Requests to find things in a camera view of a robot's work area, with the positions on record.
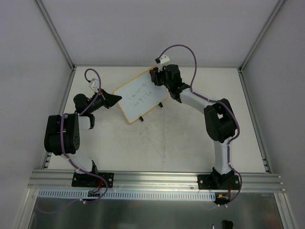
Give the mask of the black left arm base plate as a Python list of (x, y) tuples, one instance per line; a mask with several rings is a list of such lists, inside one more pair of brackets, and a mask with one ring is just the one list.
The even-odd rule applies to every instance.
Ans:
[[(99, 176), (105, 179), (101, 183), (101, 187), (106, 187), (105, 183), (107, 183), (108, 188), (113, 187), (113, 181), (114, 181), (114, 173), (108, 173), (108, 172), (99, 172)], [(94, 176), (90, 176), (87, 174), (73, 174), (71, 186), (72, 187), (97, 187), (100, 183), (100, 179)]]

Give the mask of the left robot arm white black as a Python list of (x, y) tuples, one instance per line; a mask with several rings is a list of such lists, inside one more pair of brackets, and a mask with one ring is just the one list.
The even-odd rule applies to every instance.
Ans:
[(101, 107), (113, 107), (122, 99), (119, 95), (96, 92), (92, 98), (77, 94), (73, 98), (75, 113), (50, 115), (44, 137), (48, 153), (61, 156), (74, 168), (72, 187), (113, 187), (114, 173), (101, 173), (93, 160), (77, 152), (80, 148), (80, 130), (91, 130), (95, 125), (93, 112)]

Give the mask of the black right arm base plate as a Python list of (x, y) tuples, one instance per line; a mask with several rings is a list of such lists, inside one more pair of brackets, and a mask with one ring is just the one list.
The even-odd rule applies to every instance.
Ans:
[(197, 176), (198, 188), (210, 190), (238, 190), (240, 180), (238, 175), (200, 174)]

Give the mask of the yellow-framed whiteboard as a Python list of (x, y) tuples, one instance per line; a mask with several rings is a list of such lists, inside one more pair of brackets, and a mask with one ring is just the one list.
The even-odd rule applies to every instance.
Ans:
[(165, 86), (154, 85), (149, 70), (118, 87), (113, 94), (122, 97), (118, 105), (130, 124), (163, 103), (169, 96)]

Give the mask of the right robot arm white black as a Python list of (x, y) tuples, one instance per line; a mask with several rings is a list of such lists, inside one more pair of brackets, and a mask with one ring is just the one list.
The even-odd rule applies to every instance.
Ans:
[(229, 101), (210, 100), (196, 93), (190, 85), (182, 81), (176, 64), (169, 64), (162, 69), (154, 67), (149, 74), (154, 85), (168, 89), (172, 99), (204, 115), (206, 131), (214, 143), (215, 163), (207, 177), (198, 176), (198, 188), (228, 189), (235, 176), (230, 163), (230, 143), (235, 131), (239, 129)]

